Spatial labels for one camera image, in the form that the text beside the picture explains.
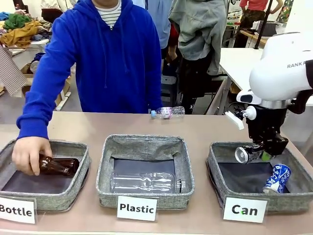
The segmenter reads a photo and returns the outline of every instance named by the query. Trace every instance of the cardboard box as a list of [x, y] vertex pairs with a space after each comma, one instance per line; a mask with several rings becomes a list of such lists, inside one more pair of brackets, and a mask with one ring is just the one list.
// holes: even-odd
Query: cardboard box
[[[24, 76], [27, 79], [27, 82], [26, 82], [25, 86], [22, 87], [22, 94], [23, 94], [24, 97], [26, 95], [26, 92], [30, 91], [31, 84], [33, 83], [33, 80], [34, 80], [34, 74], [27, 73], [29, 66], [30, 66], [30, 63], [26, 64], [21, 69], [21, 72], [24, 74]], [[68, 78], [65, 80], [65, 84], [64, 84], [62, 92], [60, 94], [58, 94], [58, 97], [55, 100], [55, 103], [56, 103], [57, 106], [63, 100], [62, 98], [64, 97], [64, 95], [68, 92], [69, 87], [70, 87], [70, 83], [71, 83], [71, 76], [68, 76]]]

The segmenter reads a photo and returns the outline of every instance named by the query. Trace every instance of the blue can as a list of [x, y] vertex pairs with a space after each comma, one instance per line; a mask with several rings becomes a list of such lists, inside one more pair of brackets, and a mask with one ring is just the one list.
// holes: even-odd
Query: blue can
[[273, 167], [273, 175], [269, 177], [263, 187], [264, 193], [283, 193], [285, 185], [291, 175], [291, 170], [284, 164], [276, 164]]

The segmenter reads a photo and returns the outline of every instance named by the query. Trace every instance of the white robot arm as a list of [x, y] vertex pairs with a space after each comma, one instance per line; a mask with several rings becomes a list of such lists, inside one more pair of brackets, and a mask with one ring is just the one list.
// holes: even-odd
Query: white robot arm
[[288, 143], [280, 136], [287, 110], [303, 113], [313, 94], [313, 46], [309, 38], [301, 33], [270, 38], [251, 71], [251, 89], [237, 95], [238, 102], [250, 106], [237, 110], [236, 117], [246, 118], [249, 137], [272, 156], [280, 155]]

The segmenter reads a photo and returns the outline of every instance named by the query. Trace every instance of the clear plastic bottle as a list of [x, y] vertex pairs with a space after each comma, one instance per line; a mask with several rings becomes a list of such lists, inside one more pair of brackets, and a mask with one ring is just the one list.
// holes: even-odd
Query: clear plastic bottle
[[175, 182], [169, 173], [112, 174], [110, 184], [113, 193], [179, 193], [184, 187], [181, 180]]
[[151, 110], [151, 118], [170, 119], [173, 117], [183, 117], [185, 109], [182, 106], [162, 107], [157, 110]]

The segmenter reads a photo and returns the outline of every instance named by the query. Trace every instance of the hand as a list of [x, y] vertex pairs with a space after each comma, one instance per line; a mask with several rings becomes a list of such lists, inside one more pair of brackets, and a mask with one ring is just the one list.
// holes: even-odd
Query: hand
[[52, 157], [49, 140], [41, 137], [25, 137], [16, 141], [12, 161], [17, 170], [27, 175], [39, 175], [39, 152]]

